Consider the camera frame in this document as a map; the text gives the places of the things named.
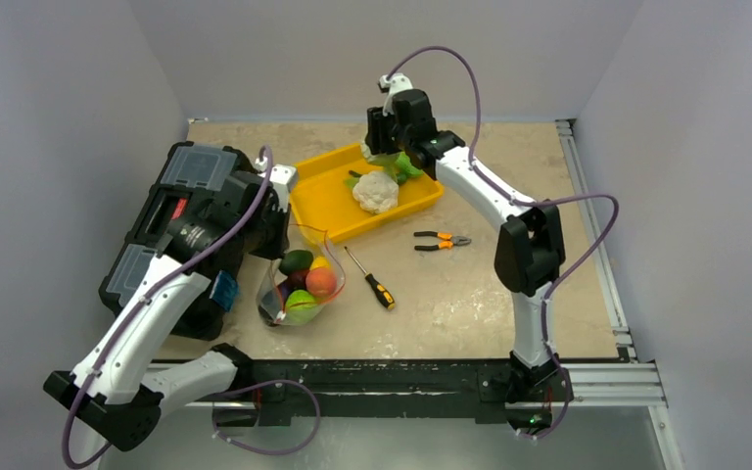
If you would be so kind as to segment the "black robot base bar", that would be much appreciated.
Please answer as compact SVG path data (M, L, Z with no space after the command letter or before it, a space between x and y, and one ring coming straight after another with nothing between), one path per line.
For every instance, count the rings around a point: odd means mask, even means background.
M206 401L246 405L260 426L295 417L471 419L542 431L574 399L566 369L513 358L255 360L230 392Z

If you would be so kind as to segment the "clear orange zip bag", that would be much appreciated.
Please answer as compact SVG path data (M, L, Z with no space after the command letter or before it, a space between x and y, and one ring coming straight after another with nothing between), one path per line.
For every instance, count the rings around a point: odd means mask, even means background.
M273 260L257 294L258 314L268 327L304 326L336 301L346 285L329 232L310 225L290 225L291 245Z

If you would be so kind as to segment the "dark green toy avocado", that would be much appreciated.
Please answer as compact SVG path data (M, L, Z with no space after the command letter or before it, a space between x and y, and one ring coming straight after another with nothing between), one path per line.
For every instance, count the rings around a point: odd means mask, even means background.
M289 276L293 273L309 270L313 260L314 254L310 250L292 250L280 260L278 271L285 276Z

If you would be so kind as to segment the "dark red toy fruit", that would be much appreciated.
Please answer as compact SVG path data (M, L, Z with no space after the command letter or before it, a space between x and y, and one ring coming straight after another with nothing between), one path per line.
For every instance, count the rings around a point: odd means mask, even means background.
M306 278L309 274L309 269L301 269L291 272L286 281L292 290L305 290Z

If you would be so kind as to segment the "green toy cabbage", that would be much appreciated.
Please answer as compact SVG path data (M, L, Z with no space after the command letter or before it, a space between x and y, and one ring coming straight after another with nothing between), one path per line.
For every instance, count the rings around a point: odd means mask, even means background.
M369 165L379 166L382 168L393 166L399 157L399 153L373 153L368 145L364 142L360 144L360 151Z

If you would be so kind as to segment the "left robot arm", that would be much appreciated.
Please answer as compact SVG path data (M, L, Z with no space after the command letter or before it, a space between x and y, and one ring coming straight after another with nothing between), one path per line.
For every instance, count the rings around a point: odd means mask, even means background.
M232 261L245 254L277 259L286 248L289 196L298 179L291 166L264 173L237 171L220 191L173 215L148 268L111 328L70 371L54 371L44 391L68 411L61 453L67 466L94 462L71 456L81 421L103 438L96 453L140 446L161 418L195 400L223 394L241 400L255 388L251 360L220 344L202 356L153 374L148 367L176 323L198 300L217 303L234 279Z

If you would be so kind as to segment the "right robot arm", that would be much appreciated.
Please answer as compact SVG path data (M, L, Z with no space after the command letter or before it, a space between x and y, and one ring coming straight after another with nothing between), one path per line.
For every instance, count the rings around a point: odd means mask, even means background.
M453 190L497 231L493 269L511 293L514 342L506 399L532 399L561 368L548 299L566 260L558 209L516 191L449 130L440 130L427 94L411 88L366 112L370 161L398 152Z

